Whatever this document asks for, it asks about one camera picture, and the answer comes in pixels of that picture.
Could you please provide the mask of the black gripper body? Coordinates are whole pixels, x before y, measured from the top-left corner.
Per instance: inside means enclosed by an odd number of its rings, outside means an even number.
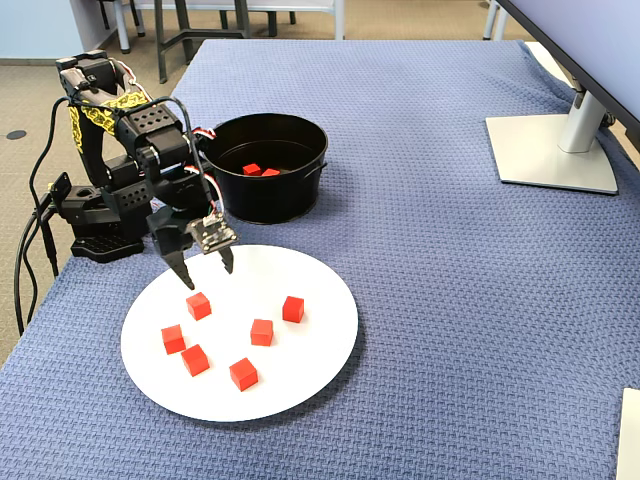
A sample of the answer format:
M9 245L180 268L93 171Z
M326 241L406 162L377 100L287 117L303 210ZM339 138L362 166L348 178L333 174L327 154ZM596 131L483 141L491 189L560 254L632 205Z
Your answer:
M147 216L146 223L156 252L168 256L191 248L194 240L186 227L198 214L198 208L164 206Z

